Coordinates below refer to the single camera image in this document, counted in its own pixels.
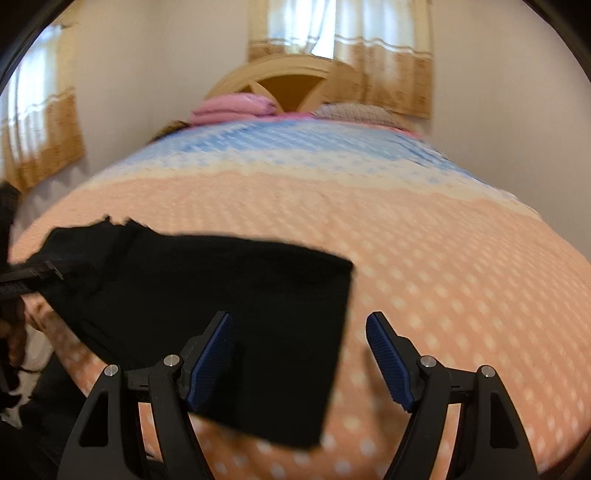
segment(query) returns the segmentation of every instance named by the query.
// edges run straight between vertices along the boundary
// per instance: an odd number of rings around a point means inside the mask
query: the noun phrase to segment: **wooden headboard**
[[[220,80],[205,99],[252,92],[275,101],[279,112],[311,112],[322,103],[333,60],[312,55],[271,55],[244,64]]]

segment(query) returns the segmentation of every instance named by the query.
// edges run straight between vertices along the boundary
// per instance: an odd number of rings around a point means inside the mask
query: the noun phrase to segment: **blue gripper pad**
[[[391,337],[388,335],[386,325],[383,325],[384,322],[395,338],[402,339],[402,337],[398,337],[394,333],[384,315],[376,312],[367,318],[365,334],[369,347],[386,381],[392,400],[402,405],[405,411],[410,412],[415,403],[411,391],[411,375],[401,355],[396,350]]]
[[[204,340],[201,353],[191,371],[187,405],[197,411],[213,391],[216,380],[227,367],[234,345],[234,321],[224,313],[212,332],[208,327],[200,340]]]

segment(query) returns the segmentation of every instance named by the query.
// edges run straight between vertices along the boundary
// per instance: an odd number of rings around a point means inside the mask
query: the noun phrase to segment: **window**
[[[320,39],[312,50],[312,55],[331,59],[335,50],[336,0],[330,0],[326,18],[320,31]]]

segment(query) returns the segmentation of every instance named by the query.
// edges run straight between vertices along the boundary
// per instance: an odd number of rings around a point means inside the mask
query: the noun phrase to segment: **pink pillow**
[[[236,122],[238,120],[252,120],[257,118],[252,113],[236,113],[236,112],[204,112],[191,114],[189,121],[191,125],[210,125],[221,124],[223,122]]]
[[[253,115],[272,115],[277,111],[273,100],[254,93],[229,93],[210,98],[193,113],[211,112],[251,113]]]

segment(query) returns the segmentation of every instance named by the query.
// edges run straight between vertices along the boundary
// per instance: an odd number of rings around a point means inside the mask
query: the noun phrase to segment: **pillow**
[[[385,125],[402,130],[411,129],[410,122],[402,115],[390,113],[380,106],[362,105],[361,103],[325,103],[318,107],[314,116],[337,122]]]
[[[251,113],[252,115],[272,115],[277,111],[273,100],[254,93],[230,93],[210,98],[193,113],[211,112]]]
[[[236,122],[239,120],[252,120],[258,118],[252,113],[237,112],[203,112],[192,113],[189,121],[191,125],[221,124],[222,122]]]

